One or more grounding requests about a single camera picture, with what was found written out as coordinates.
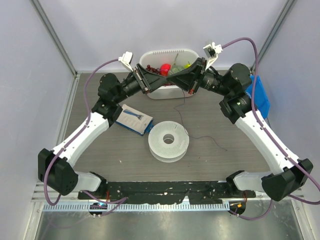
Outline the white perforated filament spool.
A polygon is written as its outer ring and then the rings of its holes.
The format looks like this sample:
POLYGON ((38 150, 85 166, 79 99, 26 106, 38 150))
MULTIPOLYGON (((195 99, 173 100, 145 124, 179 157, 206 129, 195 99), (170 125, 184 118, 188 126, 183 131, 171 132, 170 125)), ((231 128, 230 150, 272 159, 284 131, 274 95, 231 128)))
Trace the white perforated filament spool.
POLYGON ((174 163, 187 153, 190 137, 187 130, 174 121, 156 124, 148 134, 151 154, 163 163, 174 163))

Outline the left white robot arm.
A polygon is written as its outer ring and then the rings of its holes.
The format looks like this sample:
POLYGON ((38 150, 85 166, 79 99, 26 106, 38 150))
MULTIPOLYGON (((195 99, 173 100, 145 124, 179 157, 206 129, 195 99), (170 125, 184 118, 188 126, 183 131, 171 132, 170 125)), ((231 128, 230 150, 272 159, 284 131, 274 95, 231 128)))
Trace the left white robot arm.
POLYGON ((51 188, 61 196, 89 191, 93 198, 102 199, 107 192, 105 179, 93 172, 75 171, 74 166, 86 148, 115 123, 122 112, 122 101, 138 92, 151 93, 166 82, 165 76, 140 64, 123 81, 113 73, 104 74, 99 80, 98 100, 87 108, 84 122, 59 145, 51 150, 44 148, 38 154, 38 178, 44 184, 44 195, 47 197, 51 188))

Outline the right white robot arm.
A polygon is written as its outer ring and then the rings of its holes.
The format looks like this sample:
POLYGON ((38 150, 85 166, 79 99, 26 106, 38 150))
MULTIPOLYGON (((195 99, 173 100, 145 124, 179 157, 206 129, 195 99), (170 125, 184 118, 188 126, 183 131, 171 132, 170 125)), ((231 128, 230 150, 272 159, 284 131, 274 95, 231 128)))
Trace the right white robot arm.
POLYGON ((250 70, 241 63, 233 64, 220 75, 207 61, 198 58, 191 66, 170 74, 167 81, 194 94, 199 88, 223 96, 219 103, 223 115, 242 130, 266 160, 269 172, 238 171, 226 184, 226 193, 233 198, 245 190, 264 192, 272 200, 281 201, 301 188, 313 169, 312 162, 300 159, 272 131, 255 107, 246 89, 252 84, 250 70))

